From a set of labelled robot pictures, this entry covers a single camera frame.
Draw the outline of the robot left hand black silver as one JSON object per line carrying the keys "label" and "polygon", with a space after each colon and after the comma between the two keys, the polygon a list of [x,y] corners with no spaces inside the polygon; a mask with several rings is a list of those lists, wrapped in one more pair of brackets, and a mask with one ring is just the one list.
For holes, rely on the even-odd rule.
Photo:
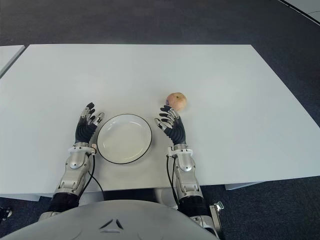
{"label": "robot left hand black silver", "polygon": [[94,115],[95,104],[90,102],[81,112],[76,129],[75,129],[75,144],[89,144],[98,125],[105,117],[103,112]]}

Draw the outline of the robot right hand black silver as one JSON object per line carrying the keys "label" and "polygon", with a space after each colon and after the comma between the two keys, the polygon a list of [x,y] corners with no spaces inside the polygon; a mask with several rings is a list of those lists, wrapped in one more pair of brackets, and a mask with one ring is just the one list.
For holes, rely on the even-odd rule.
{"label": "robot right hand black silver", "polygon": [[182,118],[178,112],[169,105],[164,105],[160,108],[161,113],[159,118],[155,118],[156,125],[171,139],[174,145],[186,145],[186,132]]}

